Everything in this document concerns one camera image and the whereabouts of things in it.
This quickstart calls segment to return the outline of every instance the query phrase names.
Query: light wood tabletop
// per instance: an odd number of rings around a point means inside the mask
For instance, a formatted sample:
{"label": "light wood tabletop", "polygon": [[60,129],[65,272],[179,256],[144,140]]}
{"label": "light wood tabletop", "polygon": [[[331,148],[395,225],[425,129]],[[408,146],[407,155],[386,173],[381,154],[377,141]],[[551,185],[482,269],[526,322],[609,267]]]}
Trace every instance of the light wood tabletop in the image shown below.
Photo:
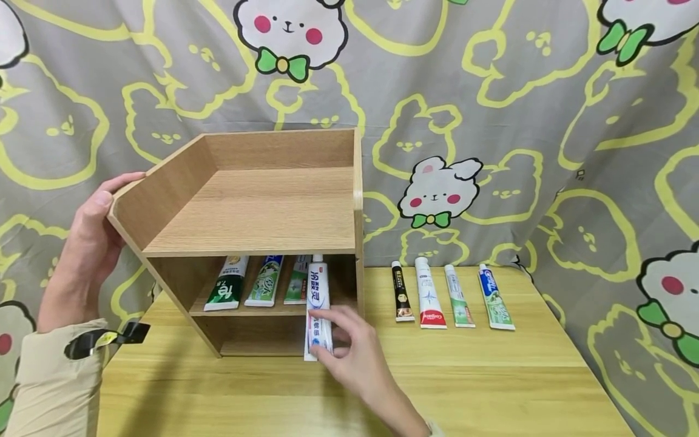
{"label": "light wood tabletop", "polygon": [[[493,268],[514,332],[489,328],[477,268],[457,267],[475,329],[455,328],[443,268],[432,268],[448,329],[395,322],[390,268],[367,268],[366,319],[399,385],[448,436],[632,436],[570,339],[514,268]],[[405,268],[413,311],[415,270]],[[318,363],[216,359],[163,293],[144,344],[107,365],[99,437],[388,436]]]}

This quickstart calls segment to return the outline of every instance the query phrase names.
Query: toothpaste cap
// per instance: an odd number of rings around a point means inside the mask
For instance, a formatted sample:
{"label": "toothpaste cap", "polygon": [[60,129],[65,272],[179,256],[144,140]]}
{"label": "toothpaste cap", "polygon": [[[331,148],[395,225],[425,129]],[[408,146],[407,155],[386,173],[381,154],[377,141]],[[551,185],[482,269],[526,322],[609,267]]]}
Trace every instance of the toothpaste cap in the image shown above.
{"label": "toothpaste cap", "polygon": [[415,267],[429,267],[430,265],[427,264],[427,258],[425,257],[418,257],[415,258]]}

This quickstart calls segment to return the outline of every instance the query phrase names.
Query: bunny ear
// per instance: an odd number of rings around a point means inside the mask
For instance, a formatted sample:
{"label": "bunny ear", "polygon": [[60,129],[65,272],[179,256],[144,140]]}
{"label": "bunny ear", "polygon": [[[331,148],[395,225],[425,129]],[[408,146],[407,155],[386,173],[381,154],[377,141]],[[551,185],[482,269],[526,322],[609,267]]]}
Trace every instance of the bunny ear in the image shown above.
{"label": "bunny ear", "polygon": [[476,158],[471,158],[465,161],[455,162],[449,166],[449,168],[456,171],[456,174],[454,174],[456,179],[468,180],[474,178],[478,174],[480,169],[483,168],[483,163]]}
{"label": "bunny ear", "polygon": [[432,173],[434,171],[443,169],[446,165],[447,163],[444,162],[444,159],[441,157],[430,157],[423,159],[415,165],[415,168],[412,170],[412,175],[415,177],[425,173]]}

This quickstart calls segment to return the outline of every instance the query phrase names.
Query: left hand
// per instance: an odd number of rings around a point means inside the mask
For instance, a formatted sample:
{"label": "left hand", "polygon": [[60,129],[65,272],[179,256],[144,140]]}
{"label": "left hand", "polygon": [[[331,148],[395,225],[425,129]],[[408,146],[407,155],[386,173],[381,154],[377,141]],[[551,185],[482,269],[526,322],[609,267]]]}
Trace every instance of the left hand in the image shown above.
{"label": "left hand", "polygon": [[107,180],[78,208],[66,244],[46,287],[37,331],[49,332],[99,316],[99,290],[114,271],[124,241],[107,221],[113,194],[145,173],[125,173]]}

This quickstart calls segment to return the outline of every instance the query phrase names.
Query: beige sleeve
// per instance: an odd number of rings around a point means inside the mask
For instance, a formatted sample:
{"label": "beige sleeve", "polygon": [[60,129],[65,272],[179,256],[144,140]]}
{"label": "beige sleeve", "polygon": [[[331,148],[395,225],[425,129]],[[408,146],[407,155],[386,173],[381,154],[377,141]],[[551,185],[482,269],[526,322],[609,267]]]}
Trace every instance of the beige sleeve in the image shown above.
{"label": "beige sleeve", "polygon": [[445,434],[434,422],[427,422],[427,426],[432,431],[431,437],[445,437]]}
{"label": "beige sleeve", "polygon": [[80,334],[106,327],[100,319],[24,337],[19,389],[5,437],[96,434],[103,348],[81,360],[68,359],[64,349]]}

